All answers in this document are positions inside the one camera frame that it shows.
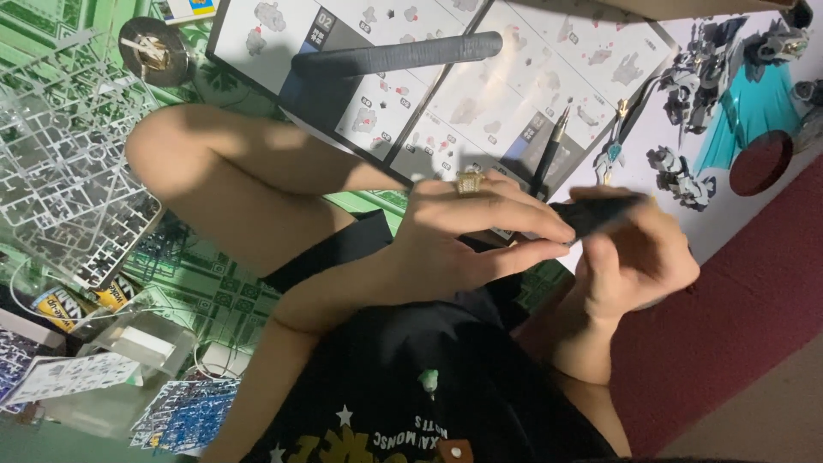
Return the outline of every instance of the cable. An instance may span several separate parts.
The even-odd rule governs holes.
[[[14,291],[14,282],[15,282],[15,279],[17,277],[17,274],[20,273],[20,270],[23,268],[23,266],[28,264],[29,262],[31,262],[31,257],[23,260],[23,262],[21,262],[20,265],[18,265],[17,268],[12,273],[12,277],[9,278],[8,289],[9,289],[9,293],[12,295],[12,299],[14,300],[14,302],[18,306],[20,306],[20,308],[23,309],[24,311],[28,311],[32,315],[39,316],[39,317],[42,317],[42,318],[47,318],[49,320],[85,321],[86,318],[62,318],[62,317],[59,317],[59,316],[47,315],[47,314],[44,314],[42,312],[36,311],[35,309],[33,309],[31,307],[27,307],[22,302],[20,302],[19,299],[17,299],[17,295],[15,294],[15,291]],[[194,315],[197,315],[197,316],[205,317],[206,319],[211,320],[213,322],[217,321],[214,317],[203,315],[203,314],[195,312],[195,311],[190,311],[189,309],[183,309],[181,307],[155,306],[155,307],[149,307],[147,309],[142,309],[141,311],[145,311],[145,312],[185,311],[186,313],[189,313],[189,314],[194,314]],[[96,316],[92,320],[98,320],[98,319],[101,319],[101,318],[111,318],[111,317],[115,317],[115,316],[123,316],[123,315],[126,315],[127,313],[133,313],[133,312],[118,311],[118,312],[110,314],[110,315]],[[225,328],[229,327],[226,323],[222,323],[222,324]],[[194,367],[198,370],[198,372],[203,374],[205,377],[211,379],[212,381],[234,381],[234,380],[242,377],[242,375],[238,375],[238,374],[236,374],[236,373],[234,373],[230,370],[230,368],[232,366],[234,366],[235,361],[237,360],[237,357],[239,355],[239,350],[236,347],[237,336],[235,335],[234,332],[231,332],[230,334],[231,334],[231,343],[235,344],[235,347],[232,348],[232,350],[234,350],[234,352],[233,352],[234,358],[230,358],[230,356],[227,356],[226,357],[226,365],[224,367],[221,366],[221,365],[215,365],[213,363],[201,364],[198,361],[198,344],[199,343],[195,344],[194,348],[192,349],[192,356],[193,356],[193,359],[194,359]],[[214,367],[219,367],[223,370],[223,374],[228,372],[228,373],[231,373],[232,375],[234,375],[235,378],[223,378],[223,377],[213,376],[211,372],[209,372],[208,370],[205,370],[205,369],[202,368],[205,365],[212,365]]]

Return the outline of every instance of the green patterned floor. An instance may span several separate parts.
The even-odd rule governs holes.
[[[0,0],[0,67],[47,54],[60,39],[79,30],[94,27],[116,34],[134,16],[159,17],[160,12],[149,0]],[[210,21],[181,28],[195,50],[198,71],[181,87],[153,88],[158,102],[202,102],[246,115],[287,120],[271,101],[205,59],[210,29]],[[393,191],[335,194],[330,199],[350,212],[383,208],[393,232],[406,207],[406,198]],[[197,237],[189,238],[173,260],[156,262],[136,253],[126,272],[140,277],[149,267],[154,272],[145,284],[159,287],[174,305],[187,306],[202,315],[184,317],[201,339],[249,348],[278,299],[248,270]],[[521,302],[534,307],[567,274],[555,261],[538,265],[524,279]]]

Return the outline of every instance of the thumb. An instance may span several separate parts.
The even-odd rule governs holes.
[[[569,254],[569,248],[549,240],[533,240],[475,254],[466,268],[470,284],[480,287],[498,278],[525,272],[544,260]]]
[[[620,277],[617,248],[606,235],[595,234],[583,240],[583,259],[593,283]]]

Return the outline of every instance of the black t-shirt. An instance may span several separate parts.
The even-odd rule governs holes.
[[[615,456],[493,320],[429,302],[365,309],[324,338],[243,461],[432,461],[440,439],[467,439],[475,461]]]

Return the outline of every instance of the box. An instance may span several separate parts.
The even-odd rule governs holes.
[[[599,0],[657,21],[788,10],[797,0]]]

